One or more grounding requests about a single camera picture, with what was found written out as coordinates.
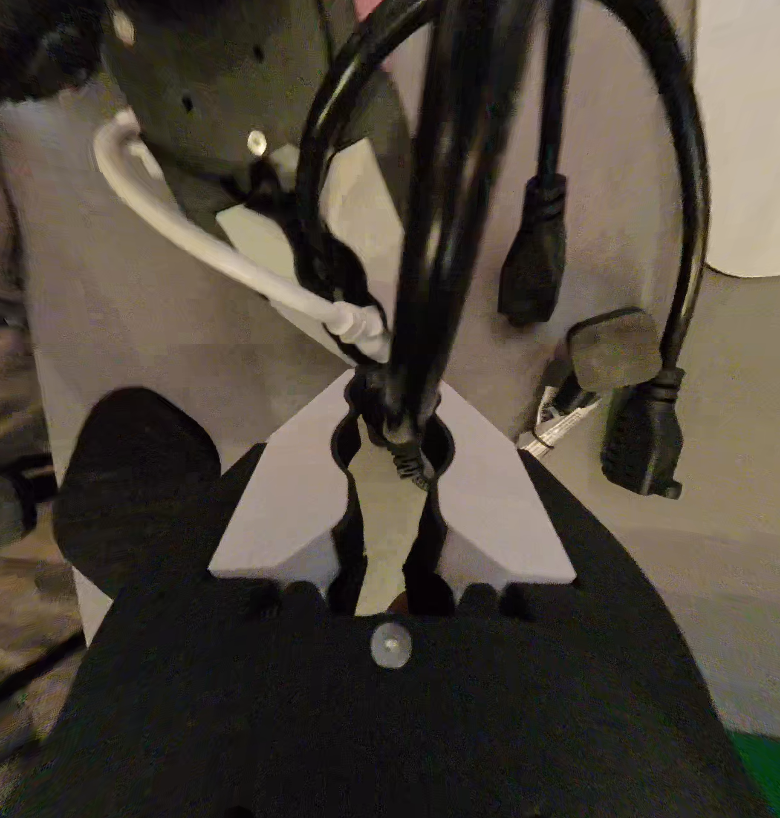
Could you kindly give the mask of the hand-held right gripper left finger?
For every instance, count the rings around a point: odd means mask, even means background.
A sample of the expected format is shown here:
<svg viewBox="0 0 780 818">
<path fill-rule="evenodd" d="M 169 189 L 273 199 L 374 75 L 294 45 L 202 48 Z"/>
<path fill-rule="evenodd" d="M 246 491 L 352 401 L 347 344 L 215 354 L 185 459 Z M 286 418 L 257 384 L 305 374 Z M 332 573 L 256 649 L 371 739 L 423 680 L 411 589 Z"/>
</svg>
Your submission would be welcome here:
<svg viewBox="0 0 780 818">
<path fill-rule="evenodd" d="M 368 564 L 349 469 L 361 375 L 345 372 L 269 438 L 209 563 L 215 577 L 309 582 L 333 613 L 355 613 Z"/>
</svg>

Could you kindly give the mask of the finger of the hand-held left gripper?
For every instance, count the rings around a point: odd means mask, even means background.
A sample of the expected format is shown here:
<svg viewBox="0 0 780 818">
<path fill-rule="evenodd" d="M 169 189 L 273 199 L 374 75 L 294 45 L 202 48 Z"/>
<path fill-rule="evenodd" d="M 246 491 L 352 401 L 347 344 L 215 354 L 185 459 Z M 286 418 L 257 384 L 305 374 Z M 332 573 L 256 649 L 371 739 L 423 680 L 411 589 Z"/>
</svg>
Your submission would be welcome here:
<svg viewBox="0 0 780 818">
<path fill-rule="evenodd" d="M 393 317 L 404 228 L 369 139 L 332 159 L 323 188 L 323 217 L 329 231 L 360 260 L 370 293 Z"/>
<path fill-rule="evenodd" d="M 216 214 L 215 219 L 239 253 L 258 266 L 269 269 L 283 280 L 299 284 L 293 249 L 276 222 L 243 205 L 222 210 Z M 284 319 L 339 357 L 347 366 L 356 365 L 356 362 L 339 348 L 321 322 L 280 303 L 271 302 L 271 305 Z"/>
</svg>

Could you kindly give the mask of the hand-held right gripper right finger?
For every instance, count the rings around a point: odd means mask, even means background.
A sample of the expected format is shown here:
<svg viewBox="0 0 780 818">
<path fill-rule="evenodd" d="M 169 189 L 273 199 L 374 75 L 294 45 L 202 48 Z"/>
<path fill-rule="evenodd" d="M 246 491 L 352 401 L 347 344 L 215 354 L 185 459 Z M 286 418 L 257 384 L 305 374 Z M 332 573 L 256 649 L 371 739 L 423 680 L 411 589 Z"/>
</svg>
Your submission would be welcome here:
<svg viewBox="0 0 780 818">
<path fill-rule="evenodd" d="M 517 446 L 451 386 L 425 431 L 435 474 L 403 565 L 410 614 L 450 614 L 468 588 L 503 596 L 577 573 Z"/>
</svg>

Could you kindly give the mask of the black power plug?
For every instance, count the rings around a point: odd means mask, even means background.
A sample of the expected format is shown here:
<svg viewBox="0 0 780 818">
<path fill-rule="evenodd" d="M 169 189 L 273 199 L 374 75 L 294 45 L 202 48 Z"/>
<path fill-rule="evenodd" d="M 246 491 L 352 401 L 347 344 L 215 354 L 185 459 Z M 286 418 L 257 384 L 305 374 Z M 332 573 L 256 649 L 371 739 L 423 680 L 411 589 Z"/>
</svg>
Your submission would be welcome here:
<svg viewBox="0 0 780 818">
<path fill-rule="evenodd" d="M 380 309 L 368 288 L 364 266 L 343 241 L 323 231 L 321 248 L 314 247 L 297 218 L 285 224 L 299 284 L 329 302 L 348 302 Z"/>
<path fill-rule="evenodd" d="M 417 410 L 410 409 L 402 396 L 402 387 L 392 377 L 388 368 L 378 376 L 379 425 L 378 431 L 393 445 L 421 444 L 425 438 L 428 422 L 433 418 L 442 401 L 438 387 L 431 397 Z"/>
</svg>

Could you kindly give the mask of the white power plug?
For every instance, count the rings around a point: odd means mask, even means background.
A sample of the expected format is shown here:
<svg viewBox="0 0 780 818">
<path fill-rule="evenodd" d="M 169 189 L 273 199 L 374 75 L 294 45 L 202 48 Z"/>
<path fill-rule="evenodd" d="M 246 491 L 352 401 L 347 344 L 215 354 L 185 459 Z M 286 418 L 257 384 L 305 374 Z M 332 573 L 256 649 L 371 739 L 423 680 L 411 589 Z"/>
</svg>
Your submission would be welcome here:
<svg viewBox="0 0 780 818">
<path fill-rule="evenodd" d="M 386 364 L 391 353 L 391 335 L 384 314 L 374 304 L 358 306 L 337 301 L 331 306 L 331 316 L 325 328 L 334 337 L 379 364 Z"/>
</svg>

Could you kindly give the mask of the black flat strip plug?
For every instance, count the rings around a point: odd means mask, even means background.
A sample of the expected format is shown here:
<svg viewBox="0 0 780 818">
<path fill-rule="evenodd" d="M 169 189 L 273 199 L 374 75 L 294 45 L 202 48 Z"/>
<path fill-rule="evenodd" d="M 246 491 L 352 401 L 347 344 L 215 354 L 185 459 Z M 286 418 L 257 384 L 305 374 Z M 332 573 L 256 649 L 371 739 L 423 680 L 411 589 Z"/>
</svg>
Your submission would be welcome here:
<svg viewBox="0 0 780 818">
<path fill-rule="evenodd" d="M 570 371 L 552 398 L 553 416 L 587 408 L 601 397 L 644 383 L 662 369 L 658 327 L 641 308 L 622 308 L 578 322 L 567 334 Z"/>
</svg>

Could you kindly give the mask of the black mesh pad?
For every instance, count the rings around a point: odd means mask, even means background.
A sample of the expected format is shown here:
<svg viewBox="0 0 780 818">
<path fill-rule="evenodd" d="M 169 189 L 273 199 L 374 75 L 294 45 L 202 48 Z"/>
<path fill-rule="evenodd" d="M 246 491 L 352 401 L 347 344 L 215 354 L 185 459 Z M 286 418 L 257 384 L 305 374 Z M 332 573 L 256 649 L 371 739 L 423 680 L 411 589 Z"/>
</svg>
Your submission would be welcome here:
<svg viewBox="0 0 780 818">
<path fill-rule="evenodd" d="M 53 509 L 66 561 L 115 600 L 192 492 L 221 475 L 207 431 L 145 387 L 116 389 L 81 427 Z"/>
</svg>

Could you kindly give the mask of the green plastic bin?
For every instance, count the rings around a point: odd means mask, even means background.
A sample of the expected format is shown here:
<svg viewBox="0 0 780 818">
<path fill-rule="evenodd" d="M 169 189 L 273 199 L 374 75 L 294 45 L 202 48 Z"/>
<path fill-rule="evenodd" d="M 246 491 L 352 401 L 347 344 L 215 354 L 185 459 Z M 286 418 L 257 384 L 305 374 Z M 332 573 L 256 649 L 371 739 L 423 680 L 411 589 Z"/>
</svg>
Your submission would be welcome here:
<svg viewBox="0 0 780 818">
<path fill-rule="evenodd" d="M 774 816 L 780 817 L 780 738 L 739 732 L 731 732 L 730 737 Z"/>
</svg>

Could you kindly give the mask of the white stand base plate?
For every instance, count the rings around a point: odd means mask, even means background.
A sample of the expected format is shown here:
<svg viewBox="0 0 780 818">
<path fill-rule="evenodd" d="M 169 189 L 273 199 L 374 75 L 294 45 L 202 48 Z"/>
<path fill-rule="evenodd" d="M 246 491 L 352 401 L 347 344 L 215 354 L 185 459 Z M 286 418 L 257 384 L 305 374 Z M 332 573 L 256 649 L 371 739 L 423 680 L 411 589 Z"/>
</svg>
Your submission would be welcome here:
<svg viewBox="0 0 780 818">
<path fill-rule="evenodd" d="M 708 265 L 780 277 L 780 1 L 697 2 L 694 66 L 712 188 Z"/>
</svg>

